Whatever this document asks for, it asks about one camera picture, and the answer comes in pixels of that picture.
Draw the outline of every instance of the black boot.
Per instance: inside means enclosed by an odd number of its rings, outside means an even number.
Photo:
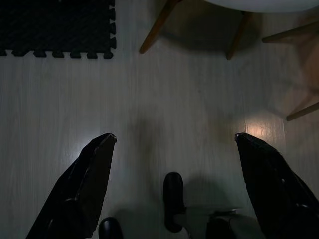
[[[165,226],[172,233],[181,231],[182,226],[174,222],[174,215],[185,213],[184,185],[180,174],[171,172],[166,175],[163,187],[165,206]]]
[[[105,218],[100,222],[99,239],[123,239],[121,226],[115,218]]]

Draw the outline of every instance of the black shoe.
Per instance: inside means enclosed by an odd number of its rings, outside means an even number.
[[[115,218],[105,218],[100,222],[99,239],[123,239],[121,226]]]
[[[166,175],[163,187],[163,200],[165,206],[165,226],[172,233],[183,228],[174,222],[174,215],[185,213],[184,185],[179,173],[171,172]]]

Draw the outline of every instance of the wooden chair leg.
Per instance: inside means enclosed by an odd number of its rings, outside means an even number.
[[[308,106],[300,111],[297,111],[297,112],[294,112],[294,113],[288,115],[286,117],[286,120],[291,121],[291,120],[297,119],[301,116],[304,116],[304,115],[309,114],[309,113],[316,111],[316,110],[319,110],[319,102],[317,102],[311,106]]]
[[[275,35],[267,36],[262,39],[264,43],[274,42],[285,37],[300,35],[304,33],[311,33],[319,30],[319,21],[313,22],[311,24],[297,27],[288,31],[284,31]]]
[[[252,15],[253,15],[252,12],[247,12],[247,11],[244,12],[243,18],[239,24],[239,27],[238,27],[237,32],[235,34],[235,37],[234,37],[234,39],[230,45],[230,48],[226,54],[227,60],[230,60],[233,57],[233,55],[238,47],[238,44],[240,42],[240,39],[244,33],[244,30],[245,30],[247,24],[249,23]]]
[[[160,12],[158,18],[156,19],[153,27],[151,28],[149,34],[145,38],[142,46],[140,47],[140,53],[145,53],[149,47],[151,46],[154,38],[159,33],[160,29],[163,27],[170,13],[174,10],[175,6],[178,4],[180,0],[167,0],[164,8]]]

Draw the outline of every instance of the light wood laminate floor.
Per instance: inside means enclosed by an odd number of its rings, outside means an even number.
[[[171,171],[184,179],[187,205],[234,205],[254,216],[237,132],[277,148],[319,197],[319,111],[285,121],[318,100],[318,39],[260,40],[313,11],[255,15],[247,44],[227,61],[241,14],[185,0],[140,55],[163,3],[117,1],[111,60],[0,58],[0,238],[27,235],[57,178],[105,132],[118,142],[100,219],[115,216],[126,239],[186,238],[163,225],[162,182]]]

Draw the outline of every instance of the person's foot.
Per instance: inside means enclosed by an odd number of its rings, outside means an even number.
[[[171,172],[166,175],[163,186],[165,226],[172,233],[177,233],[182,229],[181,225],[174,222],[174,215],[185,212],[183,191],[183,179],[179,173]]]
[[[123,239],[121,226],[115,218],[105,218],[100,222],[99,239]]]

